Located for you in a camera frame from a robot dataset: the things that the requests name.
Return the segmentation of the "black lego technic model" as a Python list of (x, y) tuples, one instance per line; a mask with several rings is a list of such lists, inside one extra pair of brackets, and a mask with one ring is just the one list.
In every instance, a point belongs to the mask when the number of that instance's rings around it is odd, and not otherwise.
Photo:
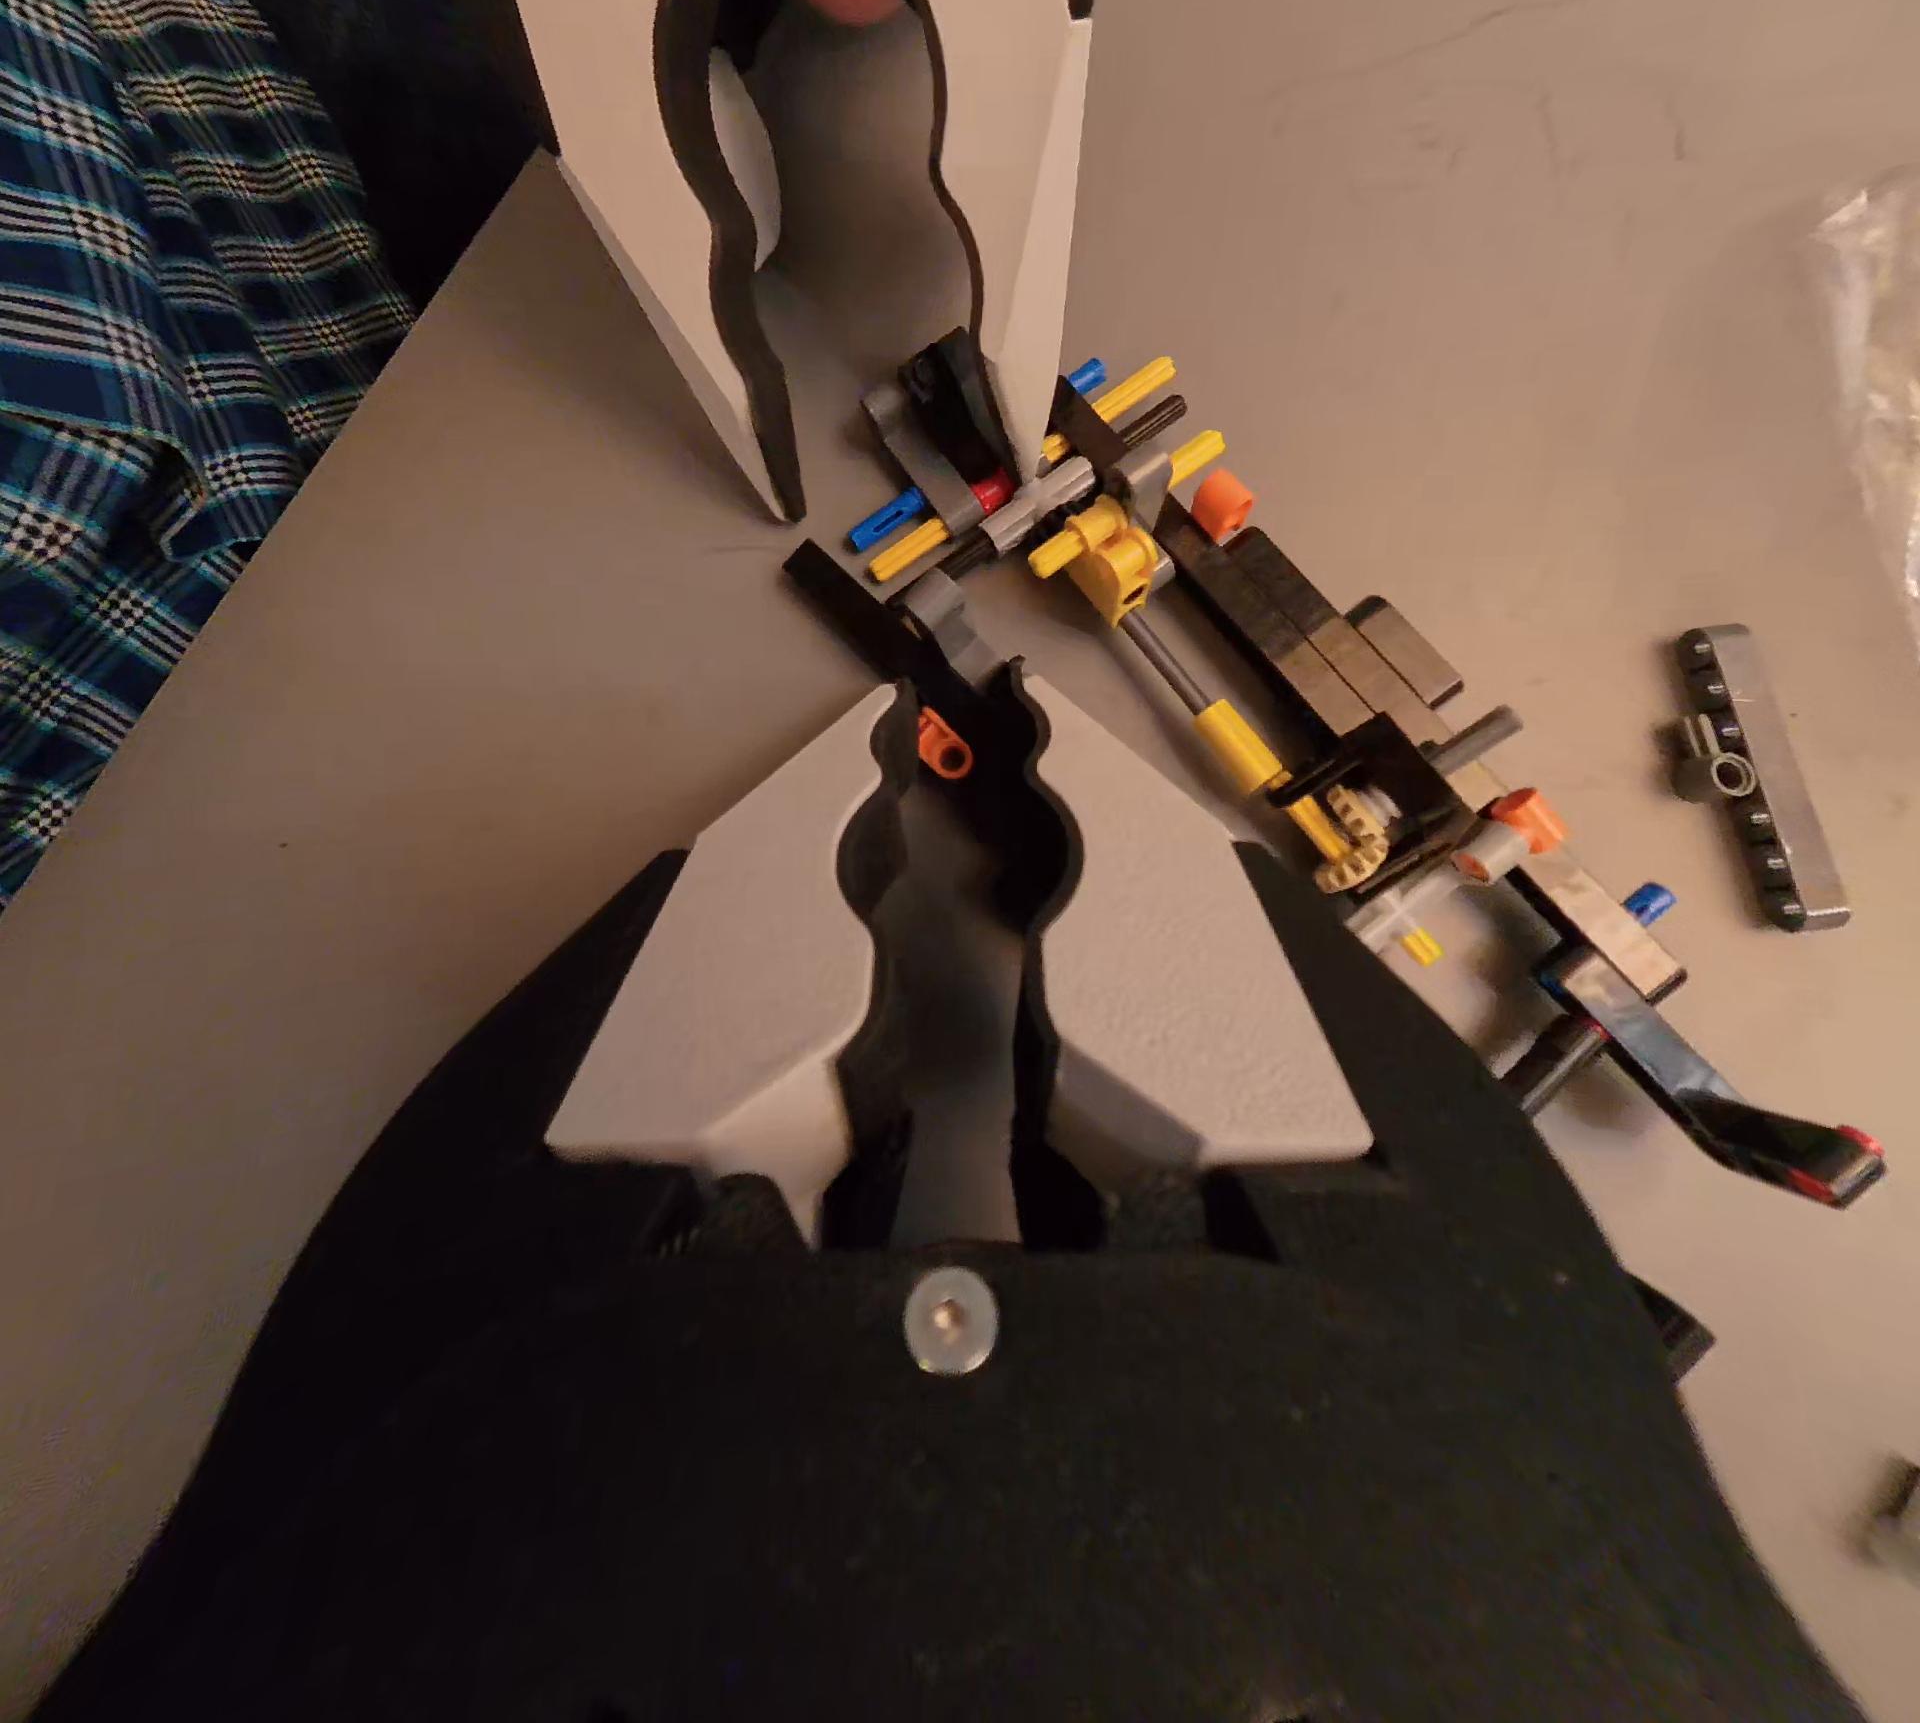
[(905, 488), (849, 530), (853, 574), (805, 538), (780, 570), (880, 680), (905, 680), (972, 746), (957, 784), (976, 804), (1006, 712), (989, 700), (1006, 662), (969, 618), (963, 584), (1022, 560), (1067, 578), (1181, 702), (1238, 798), (1295, 824), (1315, 884), (1356, 940), (1433, 968), (1428, 912), (1469, 888), (1506, 890), (1544, 926), (1530, 976), (1548, 1022), (1502, 1076), (1536, 1116), (1612, 1062), (1714, 1164), (1813, 1202), (1857, 1206), (1886, 1178), (1885, 1148), (1853, 1126), (1769, 1112), (1667, 1018), (1687, 980), (1655, 928), (1667, 888), (1612, 896), (1577, 864), (1535, 788), (1506, 790), (1486, 756), (1521, 720), (1498, 706), (1453, 728), (1462, 678), (1386, 600), (1333, 604), (1253, 524), (1255, 496), (1220, 470), (1220, 434), (1179, 440), (1188, 404), (1159, 358), (1107, 384), (1092, 360), (1059, 378), (1040, 474), (989, 472), (980, 354), (955, 331), (862, 398)]

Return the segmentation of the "grey lego beam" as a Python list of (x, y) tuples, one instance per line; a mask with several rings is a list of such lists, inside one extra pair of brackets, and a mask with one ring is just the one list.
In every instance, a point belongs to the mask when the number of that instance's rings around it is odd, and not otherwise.
[(1789, 934), (1846, 926), (1855, 912), (1756, 636), (1740, 624), (1692, 628), (1673, 642), (1673, 662), (1685, 700), (1678, 794), (1724, 818), (1770, 926)]

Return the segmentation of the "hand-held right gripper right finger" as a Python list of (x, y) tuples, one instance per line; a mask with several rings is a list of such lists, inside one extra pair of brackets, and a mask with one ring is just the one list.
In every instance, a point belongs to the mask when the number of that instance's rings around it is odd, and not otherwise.
[(1374, 1130), (1238, 840), (1020, 662), (1002, 710), (1020, 1234), (1109, 1236), (1219, 1172), (1362, 1162)]

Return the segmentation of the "blue plaid shirt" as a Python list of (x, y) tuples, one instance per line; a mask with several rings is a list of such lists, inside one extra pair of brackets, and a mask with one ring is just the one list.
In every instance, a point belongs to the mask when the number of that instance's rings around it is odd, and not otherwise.
[(412, 325), (248, 0), (3, 0), (5, 902)]

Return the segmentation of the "clear plastic bag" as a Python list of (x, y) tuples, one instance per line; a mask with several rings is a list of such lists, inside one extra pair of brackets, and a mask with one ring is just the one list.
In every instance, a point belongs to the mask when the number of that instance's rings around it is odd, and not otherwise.
[(1918, 169), (1839, 201), (1813, 235), (1837, 430), (1901, 606), (1918, 608)]

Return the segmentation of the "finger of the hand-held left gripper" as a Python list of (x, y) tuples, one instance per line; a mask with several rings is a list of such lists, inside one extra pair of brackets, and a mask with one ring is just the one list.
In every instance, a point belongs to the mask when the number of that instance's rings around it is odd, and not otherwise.
[(756, 281), (780, 245), (772, 143), (742, 57), (758, 0), (513, 0), (560, 175), (714, 436), (801, 522), (787, 368)]
[(967, 257), (969, 331), (1019, 480), (1062, 356), (1092, 0), (907, 0), (933, 75), (928, 179)]

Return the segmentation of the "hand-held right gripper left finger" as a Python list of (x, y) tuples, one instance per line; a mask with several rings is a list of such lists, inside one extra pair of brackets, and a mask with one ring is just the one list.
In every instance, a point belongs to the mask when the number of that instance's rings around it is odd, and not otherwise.
[(758, 1176), (823, 1244), (831, 1184), (892, 1120), (851, 1108), (841, 1066), (914, 768), (916, 700), (884, 684), (708, 824), (547, 1128), (558, 1158)]

